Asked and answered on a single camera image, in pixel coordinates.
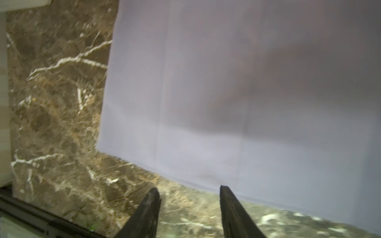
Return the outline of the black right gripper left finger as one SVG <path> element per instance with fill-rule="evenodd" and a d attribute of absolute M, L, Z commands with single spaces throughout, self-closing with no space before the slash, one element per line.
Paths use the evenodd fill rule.
<path fill-rule="evenodd" d="M 115 238 L 155 238 L 160 206 L 160 193 L 152 188 Z"/>

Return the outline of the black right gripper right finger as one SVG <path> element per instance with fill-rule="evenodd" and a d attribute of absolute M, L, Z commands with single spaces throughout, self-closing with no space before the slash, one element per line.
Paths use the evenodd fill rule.
<path fill-rule="evenodd" d="M 266 238 L 228 186 L 220 187 L 220 209 L 225 238 Z"/>

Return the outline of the lavender purple skirt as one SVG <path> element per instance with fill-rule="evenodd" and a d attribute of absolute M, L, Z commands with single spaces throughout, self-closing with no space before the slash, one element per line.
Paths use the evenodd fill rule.
<path fill-rule="evenodd" d="M 97 150 L 379 235 L 380 1 L 120 1 Z"/>

